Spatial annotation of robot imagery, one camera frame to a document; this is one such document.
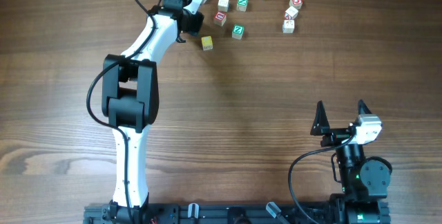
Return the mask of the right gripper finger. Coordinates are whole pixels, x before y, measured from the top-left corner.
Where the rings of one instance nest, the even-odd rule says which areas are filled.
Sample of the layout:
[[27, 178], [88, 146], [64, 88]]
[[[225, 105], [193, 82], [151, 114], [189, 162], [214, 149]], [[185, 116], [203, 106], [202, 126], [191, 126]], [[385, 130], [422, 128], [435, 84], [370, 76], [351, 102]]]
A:
[[311, 127], [311, 136], [323, 136], [330, 133], [330, 125], [327, 119], [323, 101], [320, 100], [316, 106], [316, 114]]
[[363, 100], [358, 101], [358, 114], [364, 115], [364, 114], [372, 114], [372, 112], [369, 110], [367, 105], [364, 103]]

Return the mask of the green N block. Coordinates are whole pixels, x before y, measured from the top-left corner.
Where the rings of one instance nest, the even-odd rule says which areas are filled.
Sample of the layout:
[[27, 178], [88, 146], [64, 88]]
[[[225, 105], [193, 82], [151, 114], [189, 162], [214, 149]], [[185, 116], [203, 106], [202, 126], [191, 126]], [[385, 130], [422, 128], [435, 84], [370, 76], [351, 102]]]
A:
[[245, 12], [247, 10], [248, 0], [237, 0], [236, 10]]

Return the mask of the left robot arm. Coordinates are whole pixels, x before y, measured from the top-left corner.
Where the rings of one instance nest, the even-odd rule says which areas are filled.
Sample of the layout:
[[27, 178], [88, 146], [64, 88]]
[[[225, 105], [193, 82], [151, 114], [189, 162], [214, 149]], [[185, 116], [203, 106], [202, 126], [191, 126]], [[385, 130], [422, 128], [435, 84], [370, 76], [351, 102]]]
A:
[[159, 109], [157, 66], [181, 33], [197, 35], [206, 0], [159, 0], [146, 25], [121, 55], [107, 55], [101, 74], [102, 113], [117, 148], [117, 183], [103, 208], [103, 223], [145, 223], [148, 209], [146, 143]]

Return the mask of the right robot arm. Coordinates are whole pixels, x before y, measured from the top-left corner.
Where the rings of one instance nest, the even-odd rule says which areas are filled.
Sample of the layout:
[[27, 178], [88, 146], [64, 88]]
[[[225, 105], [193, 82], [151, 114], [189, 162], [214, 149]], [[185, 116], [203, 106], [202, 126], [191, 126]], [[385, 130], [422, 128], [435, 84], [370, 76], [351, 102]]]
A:
[[384, 201], [391, 181], [392, 165], [385, 159], [366, 157], [363, 146], [375, 141], [383, 127], [381, 119], [364, 103], [358, 102], [358, 116], [346, 128], [330, 127], [324, 105], [317, 103], [310, 134], [321, 136], [320, 145], [333, 147], [333, 171], [339, 171], [343, 192], [329, 199], [328, 223], [386, 224], [391, 222], [390, 209]]

